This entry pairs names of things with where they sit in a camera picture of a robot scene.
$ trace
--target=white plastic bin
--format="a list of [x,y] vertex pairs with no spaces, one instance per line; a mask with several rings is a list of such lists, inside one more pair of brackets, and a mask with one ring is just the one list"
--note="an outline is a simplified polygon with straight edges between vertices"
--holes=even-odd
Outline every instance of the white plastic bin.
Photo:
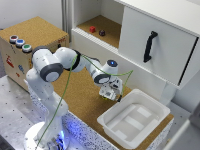
[[135,149],[169,113],[169,108],[135,89],[97,121],[105,133],[122,147]]

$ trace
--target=cabinet handle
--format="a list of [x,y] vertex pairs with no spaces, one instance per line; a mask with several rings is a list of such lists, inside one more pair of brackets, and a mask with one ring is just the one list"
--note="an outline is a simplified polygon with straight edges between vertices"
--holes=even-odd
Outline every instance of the cabinet handle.
[[144,53],[144,63],[148,62],[151,59],[151,56],[149,54],[150,54],[150,51],[151,51],[152,40],[156,36],[158,36],[158,33],[151,31],[151,35],[149,36],[149,38],[147,40],[146,50],[145,50],[145,53]]

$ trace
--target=cabinet door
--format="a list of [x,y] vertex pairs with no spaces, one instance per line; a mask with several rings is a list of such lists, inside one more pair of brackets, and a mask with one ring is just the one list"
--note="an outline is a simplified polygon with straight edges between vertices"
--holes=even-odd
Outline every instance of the cabinet door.
[[[152,40],[148,62],[144,63],[146,44]],[[196,37],[136,10],[125,7],[119,53],[134,63],[178,85]]]

